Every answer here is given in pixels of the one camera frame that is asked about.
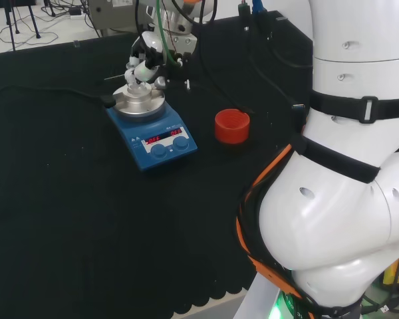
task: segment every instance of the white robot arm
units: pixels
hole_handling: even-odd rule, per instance
[[[311,104],[303,135],[381,170],[367,183],[294,152],[263,198],[259,228],[304,292],[321,306],[345,307],[399,258],[399,116],[378,110],[399,102],[399,0],[309,2],[313,90],[327,105],[362,99],[364,114]]]
[[[204,1],[203,13],[207,15],[213,8],[213,0]],[[193,53],[197,43],[197,39],[191,34],[192,24],[178,12],[171,0],[160,0],[161,6],[159,8],[156,8],[158,3],[155,0],[141,0],[141,2],[154,7],[155,27],[154,31],[142,33],[142,38],[148,48],[142,47],[140,39],[133,44],[135,49],[132,51],[135,52],[135,55],[130,57],[128,70],[125,74],[128,83],[136,80],[147,82],[154,79],[159,67],[166,64],[169,58],[176,60],[176,63],[182,66],[182,57],[187,53]],[[194,19],[200,16],[201,0],[177,0],[176,3],[189,18]],[[162,32],[158,15],[161,17]],[[155,56],[154,59],[148,60],[150,58],[147,56],[148,51],[152,49],[159,58]],[[168,52],[173,52],[174,56],[169,57]]]

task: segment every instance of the red plastic container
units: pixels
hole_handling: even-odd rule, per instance
[[[215,138],[225,144],[246,141],[250,129],[250,117],[235,108],[223,110],[215,116]]]

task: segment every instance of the red led display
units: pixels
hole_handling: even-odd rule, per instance
[[[176,128],[175,130],[168,131],[166,133],[157,135],[157,136],[152,136],[150,138],[146,138],[144,141],[146,144],[152,144],[155,142],[158,142],[160,140],[163,140],[164,138],[169,138],[170,136],[176,136],[178,134],[182,134],[182,129],[181,128]]]

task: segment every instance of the white floor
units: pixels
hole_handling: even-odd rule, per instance
[[[35,36],[34,32],[31,32],[28,26],[34,31],[34,26],[33,22],[31,20],[31,16],[29,15],[29,10],[28,7],[18,7],[18,10],[21,14],[21,18],[23,18],[23,21],[28,25],[26,26],[22,21],[17,21],[17,26],[20,31],[18,35],[15,34],[15,27],[12,27],[13,30],[13,36],[15,39],[16,43],[23,43],[23,42],[28,42],[32,45],[28,44],[19,44],[15,45],[17,50],[23,50],[27,48],[33,48],[33,47],[41,47],[44,45],[48,45],[45,43],[48,43],[55,39],[51,45],[57,44],[57,43],[68,43],[68,42],[73,42],[75,40],[86,40],[86,39],[93,39],[97,38],[98,36],[96,35],[96,32],[94,32],[94,29],[91,29],[86,25],[84,22],[84,16],[83,19],[70,19],[69,15],[65,15],[59,18],[52,18],[48,16],[46,13],[41,11],[42,5],[35,5],[32,6],[33,8],[33,13],[36,15],[38,18],[35,18],[35,22],[37,24],[37,27],[39,29],[40,33],[45,33],[41,34],[41,38],[37,39]],[[16,19],[19,19],[19,14],[18,11],[15,11],[16,14]],[[5,17],[5,10],[0,9],[0,31],[7,27],[6,25],[6,17]],[[3,30],[3,32],[0,33],[0,37],[4,41],[11,41],[11,36],[9,32],[9,28],[6,28]],[[4,43],[0,40],[0,53],[6,52],[6,51],[12,51],[12,44],[11,43]]]

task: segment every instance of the tripod leg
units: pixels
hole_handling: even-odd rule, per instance
[[[5,7],[6,21],[9,22],[9,30],[11,32],[11,39],[12,39],[12,48],[13,48],[13,51],[16,51],[16,49],[15,49],[15,40],[13,39],[11,15],[10,15],[10,8],[11,8],[10,1],[11,0],[4,0],[3,5]]]
[[[52,3],[50,2],[50,0],[44,0],[45,2],[45,7],[49,6],[49,8],[51,8],[51,16],[52,17],[56,17],[56,13],[53,11],[53,6]]]
[[[30,5],[28,6],[28,9],[29,9],[29,14],[31,15],[31,18],[32,18],[32,20],[33,20],[34,30],[35,30],[35,37],[39,39],[39,38],[41,38],[41,37],[40,37],[40,33],[39,33],[39,30],[37,29],[37,25],[35,24],[35,19],[34,19],[33,10],[31,9],[31,6],[30,6]]]
[[[12,3],[12,14],[13,14],[13,20],[15,22],[15,33],[18,35],[19,30],[18,30],[18,26],[16,24],[16,17],[15,17],[15,0],[10,0],[10,2]]]

